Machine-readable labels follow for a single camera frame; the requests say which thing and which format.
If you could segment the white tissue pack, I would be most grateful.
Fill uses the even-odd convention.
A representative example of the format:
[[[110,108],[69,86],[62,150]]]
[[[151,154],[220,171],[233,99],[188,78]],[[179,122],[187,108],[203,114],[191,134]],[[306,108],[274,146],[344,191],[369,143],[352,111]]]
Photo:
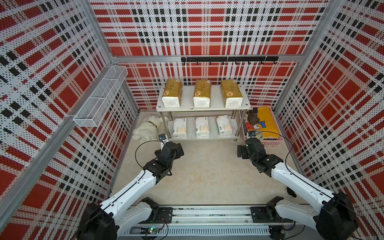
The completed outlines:
[[[227,115],[225,116],[216,116],[216,123],[220,136],[231,135],[233,129],[231,127],[230,119]]]
[[[186,138],[187,136],[187,119],[175,119],[173,123],[173,137]]]
[[[196,137],[200,138],[200,137],[207,137],[210,135],[208,117],[196,117],[195,124],[196,124]]]

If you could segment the gold tissue pack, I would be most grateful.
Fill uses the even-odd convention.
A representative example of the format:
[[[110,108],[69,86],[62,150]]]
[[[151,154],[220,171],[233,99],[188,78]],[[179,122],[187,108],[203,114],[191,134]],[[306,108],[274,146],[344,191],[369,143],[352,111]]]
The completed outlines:
[[[195,108],[210,108],[212,84],[209,80],[197,80],[193,102]]]
[[[221,93],[225,108],[240,108],[243,103],[243,95],[235,80],[222,80]]]
[[[179,79],[168,79],[162,95],[165,108],[179,108],[183,94],[183,83]]]

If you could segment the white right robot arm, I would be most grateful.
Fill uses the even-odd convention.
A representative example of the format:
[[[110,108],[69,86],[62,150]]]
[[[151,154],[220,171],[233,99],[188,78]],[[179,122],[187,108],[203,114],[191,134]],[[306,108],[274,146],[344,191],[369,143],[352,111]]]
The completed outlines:
[[[334,193],[300,175],[280,157],[267,154],[260,140],[247,139],[237,147],[237,154],[250,160],[259,173],[284,184],[290,196],[301,196],[308,203],[294,204],[276,196],[266,203],[267,219],[292,220],[316,230],[325,240],[346,240],[359,228],[358,216],[346,194]]]

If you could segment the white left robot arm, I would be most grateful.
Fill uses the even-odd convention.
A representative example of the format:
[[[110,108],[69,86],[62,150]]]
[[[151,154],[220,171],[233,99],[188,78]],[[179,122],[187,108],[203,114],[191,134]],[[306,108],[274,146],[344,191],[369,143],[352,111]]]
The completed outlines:
[[[181,144],[163,141],[155,155],[122,190],[100,204],[87,205],[75,239],[116,240],[134,225],[156,220],[159,205],[154,200],[145,198],[135,207],[133,203],[160,180],[171,176],[174,160],[182,157],[184,151]]]

